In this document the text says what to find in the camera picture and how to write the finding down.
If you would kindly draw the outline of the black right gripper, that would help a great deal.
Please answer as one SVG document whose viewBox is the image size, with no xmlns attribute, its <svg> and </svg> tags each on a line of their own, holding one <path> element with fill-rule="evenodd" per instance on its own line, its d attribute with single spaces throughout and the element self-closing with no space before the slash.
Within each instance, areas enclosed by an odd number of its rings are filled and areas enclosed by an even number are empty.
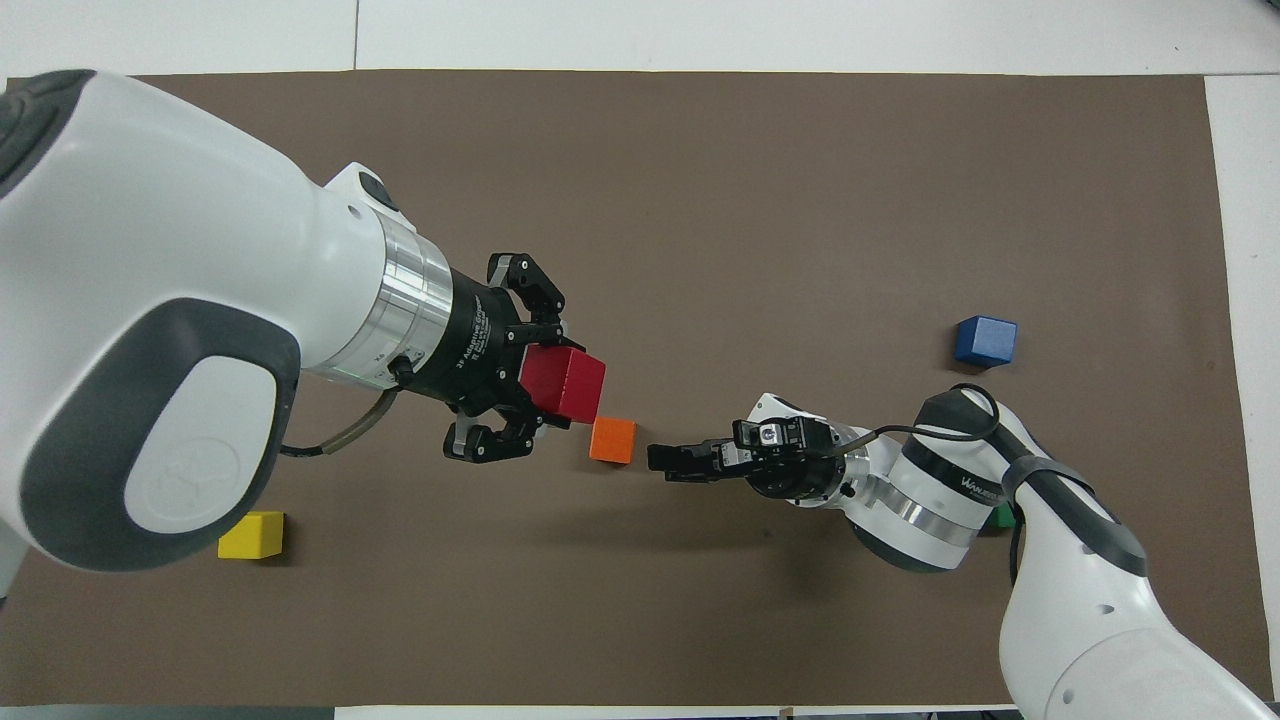
<svg viewBox="0 0 1280 720">
<path fill-rule="evenodd" d="M 846 462 L 836 454 L 838 432 L 813 416 L 736 420 L 731 438 L 695 445 L 649 445 L 646 466 L 664 470 L 667 482 L 710 484 L 746 479 L 759 495 L 777 500 L 828 498 L 844 479 Z M 749 455 L 740 465 L 739 450 Z"/>
</svg>

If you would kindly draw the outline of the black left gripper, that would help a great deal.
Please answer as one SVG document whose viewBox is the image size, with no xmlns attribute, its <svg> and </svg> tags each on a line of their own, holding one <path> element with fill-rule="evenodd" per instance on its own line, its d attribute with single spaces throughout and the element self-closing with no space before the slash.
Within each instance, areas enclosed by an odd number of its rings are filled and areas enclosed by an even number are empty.
<svg viewBox="0 0 1280 720">
<path fill-rule="evenodd" d="M 454 411 L 443 454 L 472 464 L 526 457 L 547 414 L 518 387 L 517 345 L 570 346 L 561 313 L 566 299 L 526 252 L 494 252 L 488 284 L 451 270 L 451 311 L 425 363 L 403 383 L 410 393 L 439 400 Z M 513 293 L 529 311 L 518 322 Z M 494 429 L 479 415 L 494 409 L 506 424 Z"/>
</svg>

